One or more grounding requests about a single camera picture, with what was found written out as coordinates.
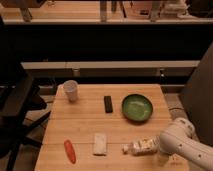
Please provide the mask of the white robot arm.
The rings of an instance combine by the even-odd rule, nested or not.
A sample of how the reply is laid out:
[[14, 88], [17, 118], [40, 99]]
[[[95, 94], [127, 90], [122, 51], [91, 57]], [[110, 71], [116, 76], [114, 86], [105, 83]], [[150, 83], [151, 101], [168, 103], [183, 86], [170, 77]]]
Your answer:
[[213, 171], [213, 147], [193, 140], [194, 133], [195, 127], [189, 120], [176, 118], [158, 135], [158, 149], [163, 154], [178, 154], [207, 171]]

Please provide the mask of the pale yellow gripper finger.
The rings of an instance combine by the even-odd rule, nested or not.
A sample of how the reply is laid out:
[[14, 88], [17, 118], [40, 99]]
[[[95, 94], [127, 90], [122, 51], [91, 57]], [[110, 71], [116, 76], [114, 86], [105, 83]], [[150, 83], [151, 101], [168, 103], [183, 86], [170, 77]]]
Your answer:
[[159, 166], [164, 166], [169, 160], [169, 156], [164, 153], [157, 154], [157, 163]]

